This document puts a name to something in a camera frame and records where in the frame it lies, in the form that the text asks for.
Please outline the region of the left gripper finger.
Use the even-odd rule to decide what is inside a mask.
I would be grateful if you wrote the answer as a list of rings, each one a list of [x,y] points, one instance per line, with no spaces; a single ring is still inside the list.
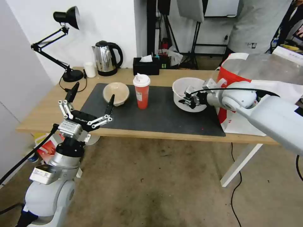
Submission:
[[[111,122],[113,119],[111,118],[111,114],[113,112],[114,109],[114,99],[115,99],[115,94],[113,94],[110,98],[110,101],[106,107],[105,110],[105,115],[102,117],[99,117],[97,119],[94,119],[92,121],[88,121],[87,125],[91,126],[92,129],[97,129],[100,126],[103,126],[109,122]]]
[[[79,85],[80,83],[76,82],[76,84],[71,89],[68,90],[65,99],[63,101],[62,100],[58,101],[58,105],[63,114],[64,119],[74,118],[74,115],[72,114],[72,111],[74,111],[74,107],[72,103],[78,92]]]

